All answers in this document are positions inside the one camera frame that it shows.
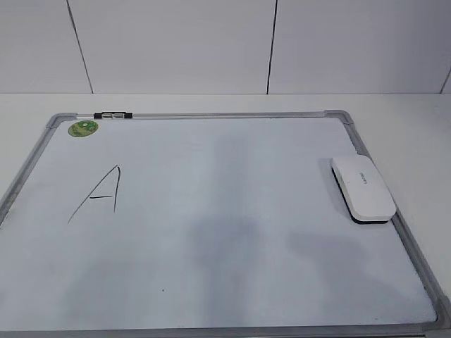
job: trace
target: whiteboard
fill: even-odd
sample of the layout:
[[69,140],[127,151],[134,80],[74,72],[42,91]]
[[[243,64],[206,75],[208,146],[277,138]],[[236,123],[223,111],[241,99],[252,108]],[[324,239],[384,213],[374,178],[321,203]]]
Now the whiteboard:
[[0,330],[435,320],[393,224],[350,219],[338,119],[73,122],[0,227]]

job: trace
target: round sticker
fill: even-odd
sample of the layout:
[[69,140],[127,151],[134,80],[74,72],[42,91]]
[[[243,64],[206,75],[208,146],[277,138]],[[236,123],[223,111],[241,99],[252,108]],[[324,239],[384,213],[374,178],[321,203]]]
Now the round sticker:
[[94,134],[99,125],[94,121],[80,121],[69,127],[69,135],[74,137],[85,137]]

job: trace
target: white tile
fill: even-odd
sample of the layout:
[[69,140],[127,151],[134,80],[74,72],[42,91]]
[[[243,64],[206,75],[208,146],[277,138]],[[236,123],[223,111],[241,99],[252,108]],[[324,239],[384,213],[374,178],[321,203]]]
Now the white tile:
[[280,0],[270,93],[438,93],[449,0]]
[[266,93],[274,0],[71,0],[95,93]]
[[64,0],[0,1],[0,92],[91,92]]
[[444,94],[451,94],[451,80],[450,80],[450,78],[448,78],[447,81],[446,81],[445,88],[443,88],[443,93]]

